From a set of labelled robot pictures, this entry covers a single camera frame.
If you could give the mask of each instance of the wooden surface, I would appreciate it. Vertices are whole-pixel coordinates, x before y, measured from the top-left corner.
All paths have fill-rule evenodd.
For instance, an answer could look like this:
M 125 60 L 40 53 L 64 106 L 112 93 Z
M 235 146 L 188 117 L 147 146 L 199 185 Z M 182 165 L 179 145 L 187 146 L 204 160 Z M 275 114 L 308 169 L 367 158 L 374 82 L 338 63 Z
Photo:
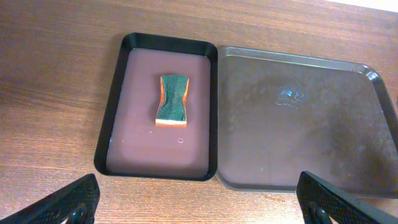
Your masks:
M 397 110 L 398 14 L 326 1 L 0 1 L 0 218 L 94 173 L 96 223 L 302 223 L 293 194 L 99 174 L 93 157 L 131 32 L 366 63 Z M 370 202 L 398 216 L 398 200 Z

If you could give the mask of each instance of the tabletop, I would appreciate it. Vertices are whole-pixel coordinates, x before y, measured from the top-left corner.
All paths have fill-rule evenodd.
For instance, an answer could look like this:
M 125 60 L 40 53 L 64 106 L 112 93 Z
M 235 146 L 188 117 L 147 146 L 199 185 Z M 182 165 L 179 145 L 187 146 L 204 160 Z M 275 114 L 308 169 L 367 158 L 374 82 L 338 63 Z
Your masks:
M 96 171 L 118 51 L 131 32 L 365 63 L 397 111 L 398 13 L 321 0 L 5 0 L 0 29 L 0 218 L 94 173 L 96 223 L 303 223 L 294 194 Z M 398 216 L 398 200 L 363 200 Z

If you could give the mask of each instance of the gray tray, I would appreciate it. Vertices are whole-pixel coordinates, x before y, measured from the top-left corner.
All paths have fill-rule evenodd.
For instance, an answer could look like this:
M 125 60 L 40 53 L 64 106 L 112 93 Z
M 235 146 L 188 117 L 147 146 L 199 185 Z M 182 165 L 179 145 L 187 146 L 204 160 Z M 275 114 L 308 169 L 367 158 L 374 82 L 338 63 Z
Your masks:
M 227 187 L 293 192 L 307 170 L 397 197 L 397 117 L 373 69 L 236 47 L 218 57 L 216 175 Z

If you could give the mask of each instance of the black object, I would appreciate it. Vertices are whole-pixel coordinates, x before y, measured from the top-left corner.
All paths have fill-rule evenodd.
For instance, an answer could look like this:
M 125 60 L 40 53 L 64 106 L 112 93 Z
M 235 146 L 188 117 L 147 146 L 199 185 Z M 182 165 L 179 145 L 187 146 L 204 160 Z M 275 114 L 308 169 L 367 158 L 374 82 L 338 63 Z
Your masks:
M 94 223 L 100 189 L 94 174 L 87 174 L 31 206 L 3 219 L 8 223 Z
M 98 138 L 94 157 L 94 165 L 98 172 L 104 175 L 135 176 L 130 174 L 116 174 L 106 168 L 106 156 L 108 155 L 109 140 L 111 139 L 116 110 L 118 108 L 120 92 L 122 89 L 124 73 L 126 71 L 129 53 L 134 48 L 163 50 L 166 52 L 203 55 L 210 60 L 210 136 L 209 136 L 209 169 L 207 174 L 199 179 L 208 180 L 217 170 L 217 48 L 209 43 L 199 40 L 188 40 L 159 35 L 132 33 L 123 38 L 119 51 L 118 62 L 114 71 L 111 90 L 105 109 L 105 115 Z
M 338 223 L 398 223 L 398 218 L 358 201 L 307 171 L 300 175 L 296 194 L 305 223 L 329 224 L 329 217 Z

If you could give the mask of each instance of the table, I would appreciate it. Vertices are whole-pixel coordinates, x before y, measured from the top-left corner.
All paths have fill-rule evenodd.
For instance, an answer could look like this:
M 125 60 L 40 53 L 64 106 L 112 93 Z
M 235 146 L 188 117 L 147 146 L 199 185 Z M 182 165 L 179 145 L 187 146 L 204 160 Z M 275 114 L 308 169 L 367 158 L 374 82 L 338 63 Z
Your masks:
M 0 2 L 0 218 L 94 173 L 96 223 L 303 223 L 296 196 L 99 174 L 121 39 L 131 32 L 366 63 L 397 110 L 398 14 L 321 0 Z M 398 216 L 398 200 L 366 200 Z

